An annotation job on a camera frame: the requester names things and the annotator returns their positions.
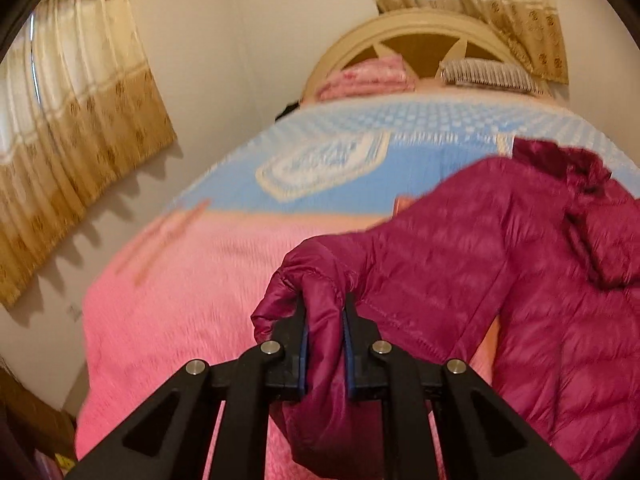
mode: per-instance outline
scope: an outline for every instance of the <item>wooden headboard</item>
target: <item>wooden headboard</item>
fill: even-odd
[[[446,10],[396,10],[359,25],[334,43],[309,76],[302,99],[313,97],[329,73],[396,52],[420,78],[434,77],[442,60],[463,57],[519,64],[479,20]]]

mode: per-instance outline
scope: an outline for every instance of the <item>pink blanket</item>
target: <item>pink blanket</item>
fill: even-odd
[[[249,316],[293,247],[379,220],[212,212],[203,204],[151,224],[120,251],[84,301],[91,391],[78,419],[78,458],[185,362],[216,364],[254,345]],[[494,327],[472,361],[487,380],[496,334]],[[271,421],[266,478],[316,478],[292,461]]]

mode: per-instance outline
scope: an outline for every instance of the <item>bed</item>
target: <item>bed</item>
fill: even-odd
[[[315,103],[335,70],[400,53],[414,92]],[[441,60],[516,63],[482,23],[436,10],[388,13],[319,60],[300,110],[214,165],[130,241],[84,301],[90,392],[78,419],[82,458],[183,363],[235,359],[254,343],[249,315],[283,256],[311,236],[383,221],[513,138],[596,151],[635,196],[640,172],[603,133],[548,92],[449,88]],[[498,326],[472,360],[491,381]],[[270,426],[267,478],[315,478]]]

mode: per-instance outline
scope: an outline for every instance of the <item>puffer jacket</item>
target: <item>puffer jacket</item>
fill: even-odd
[[[306,240],[252,316],[255,338],[307,307],[308,394],[273,416],[319,476],[382,476],[380,412],[350,404],[340,313],[415,357],[468,360],[495,316],[494,387],[584,480],[640,430],[640,209],[587,150],[516,139],[390,221]]]

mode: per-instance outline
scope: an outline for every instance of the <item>pink pillow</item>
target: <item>pink pillow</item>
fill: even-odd
[[[413,91],[415,82],[404,67],[402,56],[367,59],[330,74],[316,91],[319,101],[343,97]]]

